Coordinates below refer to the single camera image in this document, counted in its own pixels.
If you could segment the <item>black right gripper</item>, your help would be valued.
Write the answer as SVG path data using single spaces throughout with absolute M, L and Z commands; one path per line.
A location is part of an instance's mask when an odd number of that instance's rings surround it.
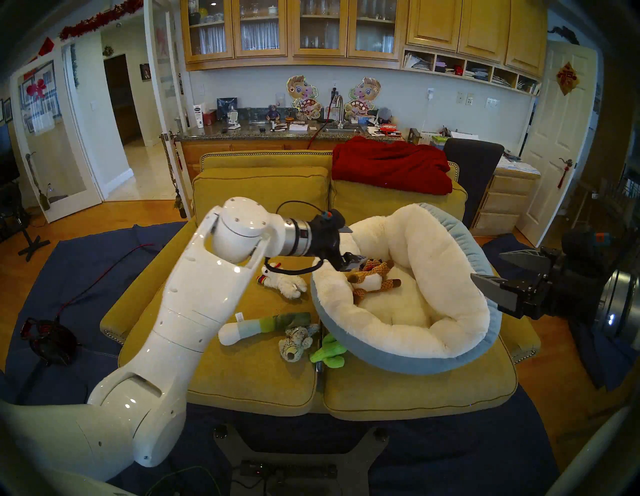
M 515 318 L 581 317 L 593 309 L 613 272 L 606 255 L 614 241 L 609 232 L 574 228 L 563 234 L 561 248 L 542 246 L 499 254 L 527 276 L 503 279 L 472 273 L 470 279 L 499 311 Z

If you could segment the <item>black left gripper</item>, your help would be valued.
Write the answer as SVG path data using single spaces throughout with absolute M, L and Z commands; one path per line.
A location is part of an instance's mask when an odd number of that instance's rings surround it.
M 316 266 L 328 261 L 334 270 L 350 272 L 360 271 L 367 262 L 364 255 L 340 252 L 340 234 L 353 233 L 352 229 L 345 225 L 344 216 L 337 209 L 317 214 L 308 222 L 310 245 L 307 255 L 317 259 Z

